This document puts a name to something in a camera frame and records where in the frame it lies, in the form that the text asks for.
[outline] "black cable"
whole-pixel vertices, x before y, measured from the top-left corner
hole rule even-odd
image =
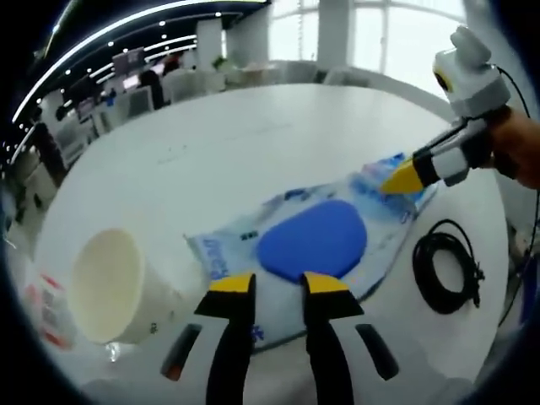
[[[517,293],[519,292],[521,285],[523,284],[523,278],[525,276],[525,272],[529,268],[529,263],[532,258],[532,247],[534,246],[534,240],[536,239],[536,236],[537,236],[537,222],[538,222],[538,207],[539,206],[540,206],[540,191],[537,192],[537,202],[534,208],[535,215],[534,215],[534,225],[533,225],[532,236],[531,236],[531,244],[529,245],[529,249],[525,252],[525,256],[523,257],[521,266],[517,270],[516,276],[519,278],[519,282],[516,285],[516,289],[512,293],[512,298],[510,299],[510,303],[505,309],[504,315],[500,318],[499,327],[506,321],[508,314],[510,314],[510,310],[512,309],[512,306],[514,305],[514,301],[516,301]]]
[[[436,232],[443,224],[450,224],[460,231],[467,249],[454,235]],[[462,268],[461,292],[446,289],[437,278],[433,258],[437,251],[442,250],[450,252]],[[479,282],[484,279],[483,272],[474,258],[471,241],[455,221],[443,219],[420,238],[413,251],[413,271],[420,293],[434,311],[444,315],[451,314],[459,310],[468,300],[472,300],[477,308],[480,306]]]
[[[520,97],[520,100],[521,100],[521,103],[523,104],[523,109],[525,110],[525,113],[526,113],[526,116],[528,116],[529,118],[531,118],[531,114],[529,114],[529,109],[527,107],[527,103],[525,102],[525,99],[523,98],[523,94],[521,93],[521,90],[519,87],[517,87],[517,84],[516,82],[514,81],[514,79],[510,76],[510,74],[508,72],[506,72],[502,67],[497,67],[497,69],[499,69],[499,72],[501,72],[502,74],[504,74],[509,80],[510,82],[512,83],[512,86],[514,86],[514,89],[516,89],[517,91],[517,95],[519,95]]]
[[[514,81],[514,79],[502,67],[497,67],[497,68],[499,69],[499,72],[501,74],[504,74],[510,80],[510,82],[512,83],[512,86],[514,86],[514,89],[516,89],[516,91],[517,91],[517,95],[519,95],[519,97],[520,97],[520,100],[521,100],[521,103],[523,104],[523,109],[525,110],[526,116],[528,118],[531,118],[531,114],[529,113],[529,109],[527,107],[527,103],[525,102],[525,98],[523,97],[523,94],[521,93],[520,88],[517,87],[517,84]],[[536,201],[536,207],[534,209],[534,223],[533,223],[533,226],[532,226],[531,244],[529,245],[529,249],[525,252],[525,256],[523,257],[523,261],[521,262],[521,266],[519,267],[519,269],[521,269],[521,271],[518,271],[518,274],[517,274],[517,277],[520,278],[519,283],[517,284],[516,289],[515,289],[514,293],[512,294],[512,298],[510,300],[510,303],[506,307],[504,315],[500,318],[499,326],[501,326],[505,322],[506,317],[508,316],[508,314],[510,314],[510,310],[512,309],[512,306],[514,305],[514,301],[516,300],[517,293],[519,292],[519,290],[521,288],[521,285],[523,283],[524,272],[529,267],[529,262],[531,261],[531,257],[532,257],[532,248],[534,247],[534,241],[535,241],[536,235],[537,235],[538,208],[539,208],[539,206],[540,206],[540,190],[537,191],[537,201]]]

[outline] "paper cup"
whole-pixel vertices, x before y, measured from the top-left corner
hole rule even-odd
[[[78,329],[93,343],[139,343],[180,315],[180,293],[149,264],[124,230],[94,236],[79,253],[67,287]]]

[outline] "human hand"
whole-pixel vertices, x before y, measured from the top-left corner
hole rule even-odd
[[[489,130],[494,153],[506,154],[517,165],[516,180],[525,187],[540,190],[540,123],[505,107],[489,120]],[[502,172],[496,159],[487,167]]]

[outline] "coiled cable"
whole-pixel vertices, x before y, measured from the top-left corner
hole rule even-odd
[[[454,236],[436,231],[443,224],[451,224],[462,234],[466,247]],[[462,291],[450,291],[440,282],[433,262],[437,251],[450,252],[459,263],[463,272]],[[474,258],[473,246],[463,228],[451,219],[436,223],[417,242],[413,250],[413,271],[416,284],[426,303],[440,314],[447,315],[459,310],[468,300],[480,306],[480,281],[484,280],[483,271]]]

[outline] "white round table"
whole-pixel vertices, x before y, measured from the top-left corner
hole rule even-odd
[[[183,235],[213,230],[284,190],[333,181],[364,163],[413,151],[446,126],[392,94],[316,84],[244,89],[173,105],[90,146],[46,215],[36,262],[65,283],[84,242],[121,226],[196,303],[204,278]],[[486,275],[480,308],[466,304],[448,316],[427,306],[411,267],[416,241],[444,218],[463,226]],[[441,253],[436,266],[447,287],[461,287],[461,271],[451,257]],[[475,170],[458,186],[439,190],[363,307],[416,338],[437,370],[474,380],[497,331],[507,268],[499,189],[493,173]],[[299,339],[255,356],[246,403],[281,403],[298,392],[307,401],[314,395],[304,347]],[[107,363],[104,349],[80,336],[75,353],[58,362],[76,384],[97,377],[92,373]]]

